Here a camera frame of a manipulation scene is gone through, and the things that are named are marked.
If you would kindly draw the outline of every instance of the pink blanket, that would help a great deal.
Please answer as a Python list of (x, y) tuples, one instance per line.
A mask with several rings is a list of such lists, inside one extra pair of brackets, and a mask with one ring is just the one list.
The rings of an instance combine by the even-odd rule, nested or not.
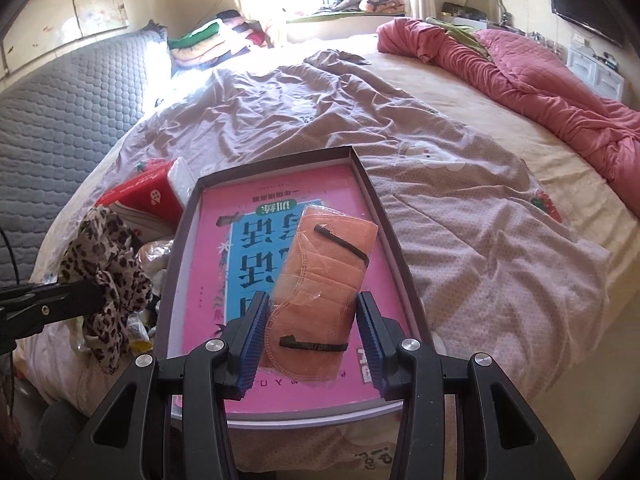
[(378, 38), (380, 52), (432, 62), (548, 128), (640, 217), (640, 112), (597, 96), (549, 50), (511, 32), (476, 32), (493, 63), (443, 29), (411, 18), (381, 25)]

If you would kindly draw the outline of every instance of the orange face mask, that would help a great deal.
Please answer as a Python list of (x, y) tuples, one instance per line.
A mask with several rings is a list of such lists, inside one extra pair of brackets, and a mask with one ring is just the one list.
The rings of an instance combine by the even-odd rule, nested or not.
[(300, 381), (337, 377), (377, 232), (370, 221), (305, 208), (271, 293), (262, 366)]

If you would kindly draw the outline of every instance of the silver bolt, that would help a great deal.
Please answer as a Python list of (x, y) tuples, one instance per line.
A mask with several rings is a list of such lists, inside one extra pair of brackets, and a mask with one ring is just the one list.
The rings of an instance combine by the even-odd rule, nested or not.
[(402, 341), (400, 344), (402, 345), (402, 348), (404, 348), (405, 350), (408, 350), (409, 352), (414, 352), (418, 348), (420, 348), (420, 341), (412, 337), (408, 337), (407, 339)]
[(204, 346), (209, 352), (220, 352), (225, 347), (225, 342), (222, 339), (211, 339)]
[(474, 361), (476, 362), (476, 364), (479, 364), (480, 366), (489, 366), (491, 363), (494, 362), (494, 360), (491, 359), (491, 356), (489, 354), (485, 354), (484, 352), (480, 352), (479, 354), (476, 354), (474, 356)]
[(149, 354), (142, 354), (136, 358), (136, 366), (140, 368), (144, 368), (145, 366), (149, 366), (154, 359)]

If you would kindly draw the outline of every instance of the green towel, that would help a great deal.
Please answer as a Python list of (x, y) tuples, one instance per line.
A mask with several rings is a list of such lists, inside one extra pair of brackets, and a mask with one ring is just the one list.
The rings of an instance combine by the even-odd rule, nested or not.
[(472, 50), (475, 50), (480, 56), (484, 57), (487, 61), (494, 62), (491, 58), (491, 55), (485, 49), (484, 46), (480, 44), (476, 37), (471, 33), (473, 27), (468, 27), (467, 25), (453, 25), (452, 23), (441, 22), (440, 20), (436, 20), (435, 18), (427, 18), (424, 20), (425, 23), (429, 23), (430, 25), (436, 25), (437, 27), (443, 28), (447, 31), (447, 35), (456, 40), (459, 44), (463, 44), (464, 46), (468, 46)]
[(202, 40), (210, 38), (214, 34), (217, 34), (220, 30), (220, 20), (213, 20), (212, 22), (205, 23), (202, 27), (197, 28), (193, 32), (178, 38), (177, 40), (167, 41), (169, 48), (189, 48), (195, 44), (200, 43)]

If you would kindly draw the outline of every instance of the green label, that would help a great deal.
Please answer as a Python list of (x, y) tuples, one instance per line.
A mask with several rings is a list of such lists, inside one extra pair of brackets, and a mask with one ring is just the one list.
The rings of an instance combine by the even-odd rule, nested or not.
[(277, 202), (269, 202), (268, 204), (262, 204), (257, 207), (255, 213), (257, 215), (268, 215), (271, 213), (277, 213), (279, 211), (288, 211), (296, 206), (296, 201), (292, 198), (286, 200), (278, 200)]

